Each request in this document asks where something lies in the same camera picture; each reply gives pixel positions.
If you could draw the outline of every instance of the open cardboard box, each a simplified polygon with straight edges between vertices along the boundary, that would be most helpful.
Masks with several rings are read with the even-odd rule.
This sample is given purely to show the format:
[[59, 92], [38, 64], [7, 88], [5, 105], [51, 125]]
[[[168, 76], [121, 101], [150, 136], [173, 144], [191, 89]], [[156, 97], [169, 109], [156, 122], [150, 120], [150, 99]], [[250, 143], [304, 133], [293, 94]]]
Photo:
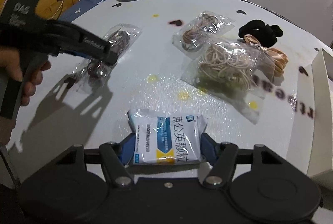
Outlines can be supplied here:
[[333, 57], [321, 49], [312, 62], [315, 120], [307, 175], [333, 190]]
[[[333, 190], [333, 57], [321, 49], [312, 64], [304, 68], [308, 77], [298, 74], [298, 110], [287, 160], [316, 183]], [[299, 112], [301, 102], [307, 104], [304, 114]], [[314, 107], [314, 120], [308, 116], [311, 106]]]

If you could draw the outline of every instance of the screw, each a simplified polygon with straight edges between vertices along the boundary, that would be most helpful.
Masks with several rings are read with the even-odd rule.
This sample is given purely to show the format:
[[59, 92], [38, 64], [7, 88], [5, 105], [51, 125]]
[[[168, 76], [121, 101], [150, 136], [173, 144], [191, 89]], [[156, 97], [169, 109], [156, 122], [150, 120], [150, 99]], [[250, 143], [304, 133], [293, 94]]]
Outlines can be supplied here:
[[220, 183], [222, 183], [222, 179], [218, 176], [209, 176], [205, 180], [211, 185], [219, 185]]
[[120, 176], [116, 179], [116, 183], [120, 186], [129, 185], [132, 182], [132, 179], [126, 176]]
[[167, 188], [171, 188], [174, 186], [174, 184], [173, 183], [164, 183], [164, 186]]

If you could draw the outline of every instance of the transparent packaging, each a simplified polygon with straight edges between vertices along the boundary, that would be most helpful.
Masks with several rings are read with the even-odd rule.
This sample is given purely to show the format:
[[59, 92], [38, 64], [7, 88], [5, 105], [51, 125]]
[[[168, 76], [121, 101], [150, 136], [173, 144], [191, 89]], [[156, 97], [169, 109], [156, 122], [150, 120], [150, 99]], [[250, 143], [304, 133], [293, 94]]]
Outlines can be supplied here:
[[[131, 24], [118, 24], [112, 27], [103, 37], [110, 43], [110, 50], [118, 55], [118, 59], [140, 36], [142, 30]], [[112, 69], [115, 67], [106, 65], [102, 60], [84, 59], [75, 68], [72, 77], [75, 79], [74, 89], [83, 93], [94, 93], [104, 86]]]
[[234, 22], [229, 17], [204, 11], [173, 35], [173, 45], [195, 59], [202, 47], [210, 43], [211, 35], [223, 35], [235, 27]]
[[202, 55], [193, 60], [181, 80], [231, 103], [253, 123], [259, 118], [263, 91], [254, 81], [254, 72], [264, 69], [265, 76], [273, 78], [274, 61], [263, 51], [245, 43], [215, 38], [205, 47]]
[[194, 164], [202, 161], [200, 137], [208, 119], [201, 114], [131, 109], [136, 133], [133, 164]]

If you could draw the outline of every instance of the black scrunchie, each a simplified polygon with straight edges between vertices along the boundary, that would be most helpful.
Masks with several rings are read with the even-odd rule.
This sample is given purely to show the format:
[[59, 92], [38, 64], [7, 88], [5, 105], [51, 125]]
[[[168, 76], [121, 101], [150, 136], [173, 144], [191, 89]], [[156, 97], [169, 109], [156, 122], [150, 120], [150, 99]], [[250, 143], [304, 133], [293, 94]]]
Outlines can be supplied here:
[[263, 47], [272, 47], [277, 42], [277, 37], [283, 35], [278, 25], [265, 25], [262, 20], [251, 20], [239, 29], [238, 36], [244, 38], [246, 34], [256, 37]]

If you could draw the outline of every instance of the blue cloth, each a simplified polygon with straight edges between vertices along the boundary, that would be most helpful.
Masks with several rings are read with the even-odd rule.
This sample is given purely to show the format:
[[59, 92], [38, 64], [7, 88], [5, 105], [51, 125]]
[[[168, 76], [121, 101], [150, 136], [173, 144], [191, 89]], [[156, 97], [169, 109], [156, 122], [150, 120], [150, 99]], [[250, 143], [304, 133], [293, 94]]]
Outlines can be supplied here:
[[72, 7], [67, 9], [60, 17], [59, 20], [72, 22], [79, 16], [83, 15], [88, 10], [94, 8], [97, 3], [106, 0], [80, 0], [75, 3]]

